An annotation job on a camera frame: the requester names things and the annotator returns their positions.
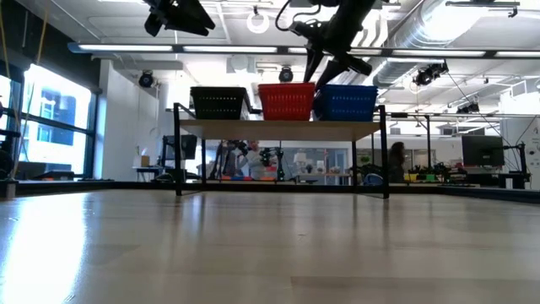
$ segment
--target shelf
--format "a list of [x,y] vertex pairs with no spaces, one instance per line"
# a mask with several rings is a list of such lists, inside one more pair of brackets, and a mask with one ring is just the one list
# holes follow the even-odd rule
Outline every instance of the shelf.
[[357,141],[379,131],[378,122],[273,122],[180,120],[204,139]]
[[344,173],[321,173],[321,174],[314,174],[314,173],[298,173],[297,176],[302,177],[318,177],[318,176],[330,176],[330,177],[351,177],[350,174],[344,174]]

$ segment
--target table leg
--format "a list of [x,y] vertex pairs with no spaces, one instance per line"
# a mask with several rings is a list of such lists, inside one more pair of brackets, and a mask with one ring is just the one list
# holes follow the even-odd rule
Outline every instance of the table leg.
[[356,141],[353,140],[353,193],[356,193],[358,186],[358,160],[356,159]]
[[206,185],[206,139],[201,138],[201,159],[202,159],[202,167],[201,167],[201,178],[202,178],[202,184]]
[[176,172],[176,196],[182,195],[182,168],[181,168],[181,136],[180,136],[180,104],[174,104],[174,124],[175,124],[175,172]]
[[381,157],[382,157],[382,197],[390,197],[390,184],[388,181],[388,143],[386,142],[386,108],[379,106],[379,122],[381,127]]

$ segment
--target red basket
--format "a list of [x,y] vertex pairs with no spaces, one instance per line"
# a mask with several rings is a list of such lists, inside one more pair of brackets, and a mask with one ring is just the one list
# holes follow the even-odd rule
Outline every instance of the red basket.
[[309,121],[315,84],[259,84],[264,120]]

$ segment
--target plastic basket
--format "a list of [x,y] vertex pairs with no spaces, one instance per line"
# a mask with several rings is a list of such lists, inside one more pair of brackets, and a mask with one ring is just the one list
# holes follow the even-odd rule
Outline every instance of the plastic basket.
[[192,87],[197,119],[240,120],[249,117],[246,88]]
[[318,120],[373,122],[377,87],[363,85],[325,85],[315,98]]
[[259,84],[264,120],[309,121],[315,84]]

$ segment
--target woman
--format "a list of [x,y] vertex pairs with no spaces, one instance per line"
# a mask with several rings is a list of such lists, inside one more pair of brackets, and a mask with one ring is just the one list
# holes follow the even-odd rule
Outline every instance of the woman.
[[390,148],[388,160],[388,177],[390,182],[405,182],[405,170],[403,170],[404,162],[405,144],[402,142],[396,142]]

